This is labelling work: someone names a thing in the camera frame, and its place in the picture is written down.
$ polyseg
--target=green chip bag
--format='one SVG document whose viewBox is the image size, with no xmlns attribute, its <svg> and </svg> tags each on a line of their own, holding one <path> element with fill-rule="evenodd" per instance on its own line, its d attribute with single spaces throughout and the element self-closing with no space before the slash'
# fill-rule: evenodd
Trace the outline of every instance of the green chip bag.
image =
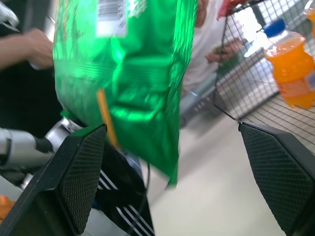
<svg viewBox="0 0 315 236">
<path fill-rule="evenodd" d="M 102 123 L 103 89 L 121 147 L 177 181 L 179 103 L 197 0 L 59 0 L 54 65 L 65 110 Z"/>
</svg>

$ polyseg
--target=blue bottle cap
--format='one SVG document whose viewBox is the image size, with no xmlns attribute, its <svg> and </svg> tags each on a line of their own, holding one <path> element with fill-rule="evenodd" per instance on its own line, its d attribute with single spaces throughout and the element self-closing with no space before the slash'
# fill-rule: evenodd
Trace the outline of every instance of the blue bottle cap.
<svg viewBox="0 0 315 236">
<path fill-rule="evenodd" d="M 279 18 L 264 27 L 264 33 L 268 38 L 276 36 L 277 34 L 285 30 L 285 22 L 283 19 Z"/>
</svg>

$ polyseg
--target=person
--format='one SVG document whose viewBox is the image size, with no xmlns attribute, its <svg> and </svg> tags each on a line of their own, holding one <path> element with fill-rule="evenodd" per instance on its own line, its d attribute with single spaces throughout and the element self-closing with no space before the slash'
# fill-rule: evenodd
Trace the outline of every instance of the person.
<svg viewBox="0 0 315 236">
<path fill-rule="evenodd" d="M 42 138 L 61 119 L 55 92 L 53 43 L 39 29 L 22 34 L 0 4 L 0 127 Z"/>
<path fill-rule="evenodd" d="M 228 25 L 224 32 L 225 18 L 217 20 L 218 11 L 223 0 L 199 0 L 195 23 L 195 32 L 192 45 L 190 63 L 183 78 L 183 93 L 194 89 L 199 83 L 206 80 L 214 73 L 219 62 L 224 62 L 233 57 L 242 46 L 242 26 L 234 17 L 228 18 Z M 222 54 L 222 36 L 229 41 L 225 43 Z"/>
</svg>

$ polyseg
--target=orange juice bottle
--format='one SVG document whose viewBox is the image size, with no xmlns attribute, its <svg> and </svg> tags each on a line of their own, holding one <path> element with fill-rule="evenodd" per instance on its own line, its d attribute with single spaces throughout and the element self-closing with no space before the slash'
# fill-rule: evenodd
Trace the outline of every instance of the orange juice bottle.
<svg viewBox="0 0 315 236">
<path fill-rule="evenodd" d="M 304 8 L 304 14 L 313 23 L 313 37 L 315 38 L 315 1 L 308 1 Z"/>
<path fill-rule="evenodd" d="M 264 32 L 270 42 L 265 57 L 273 65 L 284 101 L 291 107 L 310 108 L 315 100 L 315 66 L 313 58 L 304 52 L 305 38 L 287 31 L 283 19 L 265 26 Z"/>
</svg>

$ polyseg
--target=wire basket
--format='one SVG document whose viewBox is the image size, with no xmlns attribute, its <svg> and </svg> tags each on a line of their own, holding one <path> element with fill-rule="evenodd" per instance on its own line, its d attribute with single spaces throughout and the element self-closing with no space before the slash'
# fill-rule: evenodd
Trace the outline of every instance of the wire basket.
<svg viewBox="0 0 315 236">
<path fill-rule="evenodd" d="M 222 47 L 238 37 L 248 39 L 236 55 L 238 65 L 219 65 L 214 104 L 235 120 L 273 126 L 294 134 L 315 154 L 315 107 L 290 108 L 279 94 L 272 66 L 264 58 L 266 36 L 260 30 L 276 18 L 283 18 L 290 31 L 305 36 L 305 51 L 315 57 L 312 23 L 303 14 L 308 0 L 250 1 L 235 9 L 226 20 Z"/>
</svg>

